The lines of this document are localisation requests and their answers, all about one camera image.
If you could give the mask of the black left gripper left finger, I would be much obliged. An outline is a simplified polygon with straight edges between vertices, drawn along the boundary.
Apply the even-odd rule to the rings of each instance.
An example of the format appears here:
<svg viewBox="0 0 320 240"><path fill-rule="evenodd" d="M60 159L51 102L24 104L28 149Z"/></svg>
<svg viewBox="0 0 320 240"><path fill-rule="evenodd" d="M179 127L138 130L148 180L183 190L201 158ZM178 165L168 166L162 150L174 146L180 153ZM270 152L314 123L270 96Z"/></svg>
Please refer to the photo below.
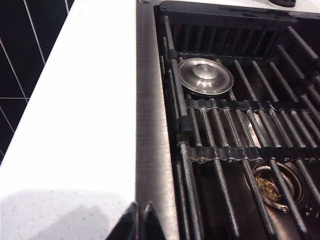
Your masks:
<svg viewBox="0 0 320 240"><path fill-rule="evenodd" d="M138 222L138 205L132 202L114 226L107 240L135 240Z"/></svg>

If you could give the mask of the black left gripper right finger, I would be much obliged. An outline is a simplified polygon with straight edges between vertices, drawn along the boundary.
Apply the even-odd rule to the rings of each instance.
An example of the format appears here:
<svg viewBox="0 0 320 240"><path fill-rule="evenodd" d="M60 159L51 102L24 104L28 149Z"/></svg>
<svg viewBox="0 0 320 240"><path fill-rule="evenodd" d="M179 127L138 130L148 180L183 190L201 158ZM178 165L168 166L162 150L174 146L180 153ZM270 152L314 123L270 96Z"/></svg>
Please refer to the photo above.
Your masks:
<svg viewBox="0 0 320 240"><path fill-rule="evenodd" d="M165 235L152 202L148 202L143 213L143 239L165 240Z"/></svg>

